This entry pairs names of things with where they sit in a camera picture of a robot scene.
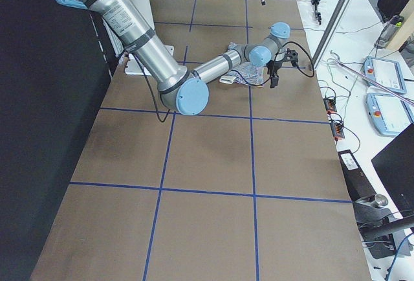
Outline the navy white striped polo shirt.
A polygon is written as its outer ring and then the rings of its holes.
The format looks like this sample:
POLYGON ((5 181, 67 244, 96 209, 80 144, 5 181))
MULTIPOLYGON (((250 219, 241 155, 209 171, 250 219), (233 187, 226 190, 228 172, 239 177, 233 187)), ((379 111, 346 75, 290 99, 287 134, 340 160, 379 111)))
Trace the navy white striped polo shirt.
POLYGON ((219 81, 225 84, 263 85, 267 81, 264 77, 264 68, 251 64, 245 56, 243 56, 243 60, 245 62, 223 74, 219 81))

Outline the black tripod stick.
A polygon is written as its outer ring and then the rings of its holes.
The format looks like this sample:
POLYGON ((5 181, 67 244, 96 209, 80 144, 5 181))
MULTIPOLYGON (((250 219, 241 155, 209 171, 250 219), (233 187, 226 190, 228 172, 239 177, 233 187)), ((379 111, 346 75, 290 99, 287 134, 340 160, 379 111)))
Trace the black tripod stick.
POLYGON ((311 4, 314 7, 314 18, 321 25, 321 13, 318 10, 318 6, 320 4, 320 0, 311 0, 311 4))

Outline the orange black connector block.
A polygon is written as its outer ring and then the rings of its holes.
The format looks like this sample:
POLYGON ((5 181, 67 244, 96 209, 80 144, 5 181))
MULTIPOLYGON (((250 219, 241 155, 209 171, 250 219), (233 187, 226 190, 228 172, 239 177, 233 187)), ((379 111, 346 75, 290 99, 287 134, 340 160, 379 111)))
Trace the orange black connector block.
POLYGON ((335 141, 339 141, 345 138, 344 132, 343 132, 343 126, 340 126, 339 124, 336 124, 334 122, 330 123, 332 136, 335 141))
POLYGON ((325 97, 323 98, 323 103, 328 115, 338 112, 336 109, 336 100, 334 98, 325 97))

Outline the far blue teach pendant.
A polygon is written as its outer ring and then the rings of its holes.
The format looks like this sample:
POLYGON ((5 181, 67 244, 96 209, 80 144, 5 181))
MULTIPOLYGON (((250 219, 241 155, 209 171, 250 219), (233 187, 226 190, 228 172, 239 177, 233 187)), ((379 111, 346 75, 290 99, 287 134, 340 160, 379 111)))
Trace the far blue teach pendant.
POLYGON ((397 61, 368 56, 364 62, 364 74, 396 93, 407 93, 402 70, 397 61))

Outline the blue teach pendant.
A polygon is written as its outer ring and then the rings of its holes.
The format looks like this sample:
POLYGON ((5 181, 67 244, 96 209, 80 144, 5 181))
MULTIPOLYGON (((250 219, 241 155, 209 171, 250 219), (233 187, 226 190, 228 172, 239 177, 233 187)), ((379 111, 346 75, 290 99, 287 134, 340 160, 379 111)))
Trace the blue teach pendant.
POLYGON ((413 123, 410 106, 395 96, 368 93, 365 104, 372 124, 382 136, 396 137, 413 123))
POLYGON ((402 70, 397 61, 368 56, 364 62, 364 74, 396 93, 407 93, 402 70))

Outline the near blue teach pendant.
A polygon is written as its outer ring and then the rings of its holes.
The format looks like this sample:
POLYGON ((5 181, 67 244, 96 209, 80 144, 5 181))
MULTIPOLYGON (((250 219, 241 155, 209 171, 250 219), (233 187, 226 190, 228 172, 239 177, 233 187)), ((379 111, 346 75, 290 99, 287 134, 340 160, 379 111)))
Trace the near blue teach pendant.
POLYGON ((395 96, 368 93, 365 104, 372 124, 382 136, 396 137, 413 123, 410 106, 395 96))

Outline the black power box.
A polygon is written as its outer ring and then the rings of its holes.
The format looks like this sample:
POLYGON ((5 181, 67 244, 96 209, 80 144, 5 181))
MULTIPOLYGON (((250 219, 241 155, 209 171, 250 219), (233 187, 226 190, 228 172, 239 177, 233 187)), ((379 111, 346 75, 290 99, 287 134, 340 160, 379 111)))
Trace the black power box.
POLYGON ((338 152, 338 156, 351 200, 357 201, 376 194, 353 153, 350 150, 344 150, 338 152))

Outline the black monitor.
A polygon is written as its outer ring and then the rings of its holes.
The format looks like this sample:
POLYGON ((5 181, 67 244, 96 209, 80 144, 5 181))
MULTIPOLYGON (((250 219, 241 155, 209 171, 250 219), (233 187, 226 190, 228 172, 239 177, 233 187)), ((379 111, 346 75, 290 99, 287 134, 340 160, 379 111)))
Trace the black monitor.
POLYGON ((399 211, 413 211, 413 141, 410 124, 371 160, 399 211))

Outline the aluminium frame post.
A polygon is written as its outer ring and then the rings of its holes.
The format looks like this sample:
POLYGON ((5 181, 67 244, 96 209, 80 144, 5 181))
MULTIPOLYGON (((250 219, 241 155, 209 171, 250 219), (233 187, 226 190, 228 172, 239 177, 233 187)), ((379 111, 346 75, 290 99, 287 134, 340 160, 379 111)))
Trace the aluminium frame post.
POLYGON ((329 47, 330 42, 332 38, 334 37, 337 31, 337 28, 345 12, 347 11, 347 8, 349 7, 351 1, 352 0, 338 0, 338 3, 332 13, 332 16, 327 24, 325 32, 323 33, 323 36, 321 37, 321 40, 312 58, 312 64, 314 66, 314 69, 316 69, 318 65, 320 64, 323 58, 323 55, 325 54, 327 48, 329 47))

